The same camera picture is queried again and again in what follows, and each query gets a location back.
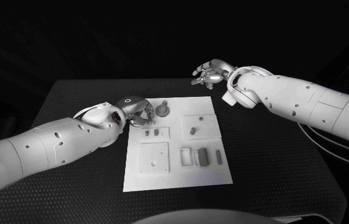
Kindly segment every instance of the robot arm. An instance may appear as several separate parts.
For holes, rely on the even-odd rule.
[[[349,140],[349,95],[326,87],[251,66],[228,71],[226,63],[218,59],[205,63],[193,72],[202,72],[192,84],[226,80],[228,91],[222,97],[229,105],[238,102],[254,108],[262,102],[267,109],[281,117],[300,122]]]
[[[134,113],[146,111],[148,119]],[[153,106],[137,96],[82,110],[73,118],[49,122],[0,141],[0,189],[26,176],[59,167],[117,140],[125,120],[131,125],[153,123]]]

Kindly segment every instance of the small part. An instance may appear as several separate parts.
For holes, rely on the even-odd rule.
[[[189,148],[180,149],[180,163],[182,163],[182,167],[192,166],[192,158],[190,158],[190,149]]]
[[[208,150],[206,150],[206,148],[200,148],[198,150],[198,154],[199,154],[200,167],[206,167],[209,165],[209,157],[208,157]]]
[[[218,162],[218,164],[222,164],[222,157],[221,157],[219,150],[216,150],[216,162]]]
[[[195,127],[192,127],[192,130],[190,130],[190,135],[195,135]]]
[[[193,151],[193,160],[195,160],[195,166],[200,166],[198,151]]]
[[[169,115],[169,107],[167,107],[167,102],[166,100],[161,102],[161,105],[154,110],[157,116],[166,117]]]

